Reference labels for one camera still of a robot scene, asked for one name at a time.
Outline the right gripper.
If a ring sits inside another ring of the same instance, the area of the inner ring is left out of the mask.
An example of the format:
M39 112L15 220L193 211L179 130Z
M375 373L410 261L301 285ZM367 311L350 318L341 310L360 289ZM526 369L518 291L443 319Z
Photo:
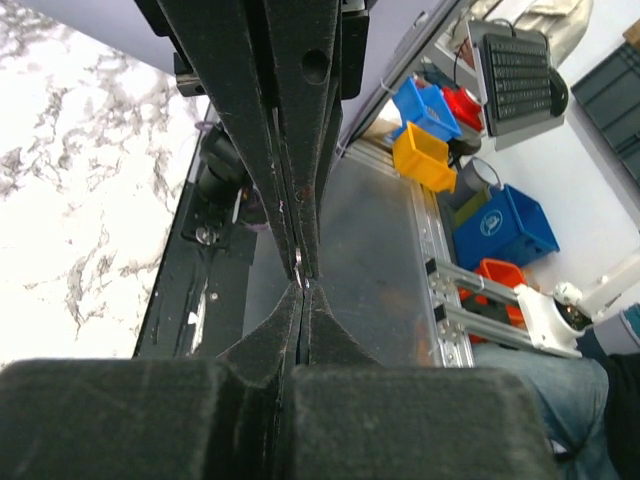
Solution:
M319 276L319 171L361 91L366 1L139 1L174 48L185 97L208 95L261 196L288 278Z

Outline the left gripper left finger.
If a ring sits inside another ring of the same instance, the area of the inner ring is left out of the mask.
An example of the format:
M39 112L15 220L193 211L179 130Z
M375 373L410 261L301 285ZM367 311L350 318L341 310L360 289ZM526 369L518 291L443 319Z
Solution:
M303 294L290 285L219 358L33 360L1 376L5 479L278 479L284 377Z

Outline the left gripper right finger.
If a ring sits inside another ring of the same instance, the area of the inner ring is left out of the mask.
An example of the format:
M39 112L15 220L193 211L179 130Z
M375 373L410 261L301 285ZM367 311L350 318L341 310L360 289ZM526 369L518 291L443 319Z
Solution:
M533 397L514 375L442 368L423 299L290 287L279 433L283 479L552 479Z

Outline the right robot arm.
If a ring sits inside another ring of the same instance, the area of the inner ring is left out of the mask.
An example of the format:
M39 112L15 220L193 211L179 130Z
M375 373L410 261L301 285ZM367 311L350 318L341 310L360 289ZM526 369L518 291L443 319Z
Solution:
M206 96L204 197L245 189L288 278L319 275L320 211L346 100L361 89L364 1L142 1L180 93Z

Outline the blue storage bin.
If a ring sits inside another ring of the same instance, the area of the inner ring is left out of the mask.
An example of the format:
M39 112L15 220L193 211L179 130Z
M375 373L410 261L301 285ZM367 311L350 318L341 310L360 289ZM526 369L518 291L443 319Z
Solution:
M405 131L408 123L444 142L462 135L443 93L437 86L419 88L410 77L392 96L392 101L401 117L401 126L390 135L392 141Z

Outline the yellow storage bin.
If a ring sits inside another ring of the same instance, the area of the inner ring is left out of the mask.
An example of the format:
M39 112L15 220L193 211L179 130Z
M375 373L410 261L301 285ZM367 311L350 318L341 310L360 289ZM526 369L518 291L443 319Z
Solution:
M449 145L408 122L392 145L394 168L428 190L455 190L457 173L449 166Z

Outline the red storage bin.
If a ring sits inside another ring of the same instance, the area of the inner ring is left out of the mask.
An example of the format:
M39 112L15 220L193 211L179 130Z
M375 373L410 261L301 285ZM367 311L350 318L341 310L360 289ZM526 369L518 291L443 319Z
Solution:
M458 123L476 132L483 130L484 126L480 118L482 106L465 88L452 89L443 87L441 92L449 110Z

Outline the person leg in jeans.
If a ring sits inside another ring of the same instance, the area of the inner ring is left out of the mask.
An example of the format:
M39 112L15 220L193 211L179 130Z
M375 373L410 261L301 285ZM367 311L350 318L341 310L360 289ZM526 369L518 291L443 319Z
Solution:
M638 305L585 334L581 358L473 348L477 366L508 370L534 393L559 479L639 477L639 349L621 333L639 340Z

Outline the large blue bin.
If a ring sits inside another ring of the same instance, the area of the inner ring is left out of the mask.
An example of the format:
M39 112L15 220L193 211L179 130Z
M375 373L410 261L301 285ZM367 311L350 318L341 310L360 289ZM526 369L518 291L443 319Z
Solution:
M474 270L491 258L525 267L560 251L542 206L506 184L453 232L457 264Z

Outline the black keyboard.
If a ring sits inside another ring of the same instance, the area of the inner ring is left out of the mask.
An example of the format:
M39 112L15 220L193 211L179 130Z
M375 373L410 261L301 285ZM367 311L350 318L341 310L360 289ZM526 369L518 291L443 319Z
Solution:
M480 54L490 136L506 135L551 118L551 75L543 43L486 34Z

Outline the aluminium frame rail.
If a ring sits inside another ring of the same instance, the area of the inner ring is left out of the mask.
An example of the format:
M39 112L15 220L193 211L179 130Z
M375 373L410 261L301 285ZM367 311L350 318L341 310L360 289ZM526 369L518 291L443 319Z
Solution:
M462 305L459 289L507 308L524 287L505 287L451 259L433 194L405 179L384 150L338 146L322 214L322 284L338 324L383 366L471 367L471 335L515 349L578 355Z

